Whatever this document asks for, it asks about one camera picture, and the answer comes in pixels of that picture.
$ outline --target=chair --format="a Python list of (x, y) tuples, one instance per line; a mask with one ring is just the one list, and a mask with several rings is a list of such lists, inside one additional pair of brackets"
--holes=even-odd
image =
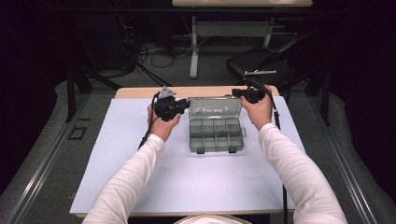
[(301, 35), (276, 52), (271, 52), (263, 47), (256, 47), (240, 53), (227, 61), (227, 70), (238, 80), (237, 85), (244, 83), (247, 73), (257, 74), (260, 71), (276, 71), (273, 74), (257, 75), (263, 84), (276, 86), (278, 91), (287, 94), (286, 102), (289, 101), (291, 87), (298, 82), (315, 74), (319, 67), (310, 68), (308, 72), (297, 72), (288, 59), (296, 52), (301, 52), (305, 47), (311, 45), (313, 40), (321, 33), (316, 29), (305, 35)]

